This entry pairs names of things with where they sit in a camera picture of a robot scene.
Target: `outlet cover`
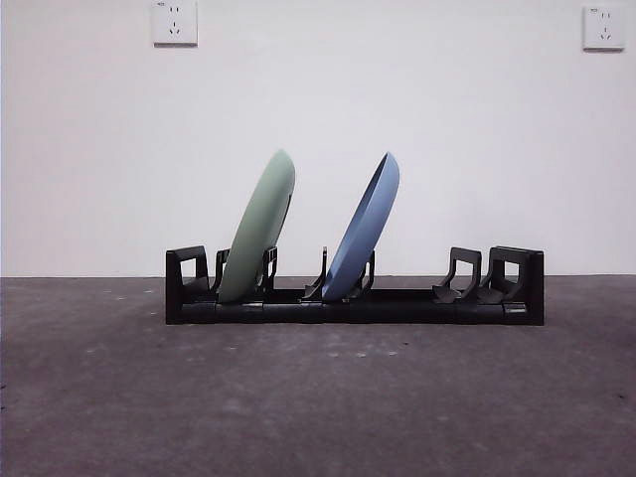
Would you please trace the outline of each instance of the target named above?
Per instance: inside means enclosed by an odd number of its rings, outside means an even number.
[[[623,6],[583,7],[583,49],[620,51],[625,48],[625,8]]]
[[[152,5],[155,47],[196,47],[199,44],[197,2],[166,0]]]

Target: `black plastic rack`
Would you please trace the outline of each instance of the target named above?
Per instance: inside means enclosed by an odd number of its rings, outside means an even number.
[[[490,249],[488,272],[481,278],[481,252],[453,247],[450,268],[432,288],[373,288],[375,253],[343,300],[322,299],[327,273],[327,249],[322,270],[304,289],[275,288],[276,247],[266,250],[262,278],[252,295],[237,303],[218,303],[228,249],[217,252],[215,281],[210,285],[202,246],[166,252],[166,323],[448,323],[544,325],[544,254],[508,246]],[[184,280],[181,263],[196,261],[196,277]],[[457,261],[472,264],[472,279],[463,290],[451,287]],[[505,263],[519,267],[506,276]]]

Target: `plate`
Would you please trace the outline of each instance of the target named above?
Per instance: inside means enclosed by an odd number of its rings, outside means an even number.
[[[269,160],[238,224],[219,287],[220,303],[254,292],[262,275],[262,255],[276,245],[285,222],[296,172],[285,151]]]
[[[376,247],[399,185],[396,158],[388,152],[380,162],[338,246],[322,287],[324,301],[347,296]]]

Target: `electrical outlet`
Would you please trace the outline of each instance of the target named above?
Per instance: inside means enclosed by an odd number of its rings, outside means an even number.
[[[166,0],[152,6],[155,47],[196,47],[199,43],[197,2]]]
[[[620,51],[625,48],[625,14],[622,6],[583,8],[583,48]]]

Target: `white wall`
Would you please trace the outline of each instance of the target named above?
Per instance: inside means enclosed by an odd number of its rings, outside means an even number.
[[[636,273],[627,3],[627,50],[585,54],[570,0],[200,0],[195,50],[152,47],[151,0],[5,0],[3,273],[161,275],[166,248],[227,247],[279,147],[280,274],[317,273],[386,150],[378,273],[443,273],[454,244]]]

